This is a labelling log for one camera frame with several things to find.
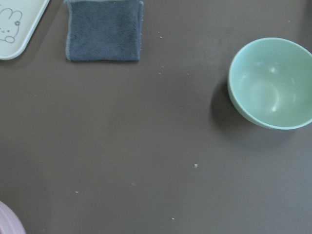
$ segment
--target bunny face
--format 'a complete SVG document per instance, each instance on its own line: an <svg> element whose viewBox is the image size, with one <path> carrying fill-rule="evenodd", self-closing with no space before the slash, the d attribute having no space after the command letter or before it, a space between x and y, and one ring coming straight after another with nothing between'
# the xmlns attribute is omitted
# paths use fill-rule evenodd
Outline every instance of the bunny face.
<svg viewBox="0 0 312 234"><path fill-rule="evenodd" d="M5 8L0 11L0 40L8 43L15 42L15 36L19 32L21 11L13 11Z"/></svg>

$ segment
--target bowl rim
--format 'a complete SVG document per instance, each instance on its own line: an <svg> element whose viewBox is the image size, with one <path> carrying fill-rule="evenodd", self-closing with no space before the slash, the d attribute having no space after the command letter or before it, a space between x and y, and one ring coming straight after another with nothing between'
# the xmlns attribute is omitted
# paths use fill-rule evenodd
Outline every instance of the bowl rim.
<svg viewBox="0 0 312 234"><path fill-rule="evenodd" d="M267 127L267 128L273 128L273 129L281 129L281 130L290 130L290 129L296 129L296 128L301 128L303 126L306 126L308 125L309 123L312 122L312 117L304 122L304 123L301 123L301 124L298 124L298 125L294 125L294 126L288 126L288 127L281 127L281 126L277 126L277 125L272 125L272 124L268 124L266 122L263 122L261 120L259 120L258 118L254 117L253 115L251 115L242 105L241 103L238 101L238 98L234 92L234 89L233 89L233 78L232 78L232 73L233 73L233 66L234 66L234 62L237 60L237 58L240 56L240 54L246 50L248 47L250 47L251 45L257 43L257 42L260 42L260 41L264 41L264 40L279 40L279 41L284 41L284 42L287 42L289 44L292 44L296 47L298 47L299 49L303 50L304 52L306 52L312 59L312 54L310 53L310 51L308 51L306 48L304 48L303 46L291 41L291 40L287 40L287 39L283 39L283 38L260 38L260 39L257 39L257 40L254 40L254 41L251 41L249 42L248 44L244 45L237 53L236 55L234 56L232 62L231 62L231 65L230 65L230 70L229 70L229 77L228 77L228 87L231 91L231 94L233 96L233 98L235 99L236 103L238 104L238 106L241 108L241 110L250 118L252 119L253 121Z"/></svg>

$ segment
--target mint green bowl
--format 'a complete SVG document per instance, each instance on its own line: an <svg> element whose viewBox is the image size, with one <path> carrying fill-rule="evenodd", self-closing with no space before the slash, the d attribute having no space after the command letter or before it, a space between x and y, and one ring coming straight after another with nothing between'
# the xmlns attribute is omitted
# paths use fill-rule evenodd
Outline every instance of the mint green bowl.
<svg viewBox="0 0 312 234"><path fill-rule="evenodd" d="M312 55L289 40L255 40L234 57L228 90L234 107L254 124L303 127L312 122Z"/></svg>

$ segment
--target blue cloth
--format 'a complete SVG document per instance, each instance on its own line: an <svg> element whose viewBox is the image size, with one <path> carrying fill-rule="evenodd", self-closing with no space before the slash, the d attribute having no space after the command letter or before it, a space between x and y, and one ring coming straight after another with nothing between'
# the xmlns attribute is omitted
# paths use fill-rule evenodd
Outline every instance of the blue cloth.
<svg viewBox="0 0 312 234"><path fill-rule="evenodd" d="M73 61L140 59L141 0L65 0L66 57Z"/></svg>

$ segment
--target bunny ear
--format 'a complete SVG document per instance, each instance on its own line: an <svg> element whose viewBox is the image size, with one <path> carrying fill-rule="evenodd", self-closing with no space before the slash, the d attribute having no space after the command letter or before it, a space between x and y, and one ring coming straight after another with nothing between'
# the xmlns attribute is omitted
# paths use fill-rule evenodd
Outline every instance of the bunny ear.
<svg viewBox="0 0 312 234"><path fill-rule="evenodd" d="M11 21L20 21L22 13L20 11L13 11L10 16Z"/></svg>
<svg viewBox="0 0 312 234"><path fill-rule="evenodd" d="M3 9L2 11L0 11L0 21L8 20L12 14L13 11L10 8Z"/></svg>

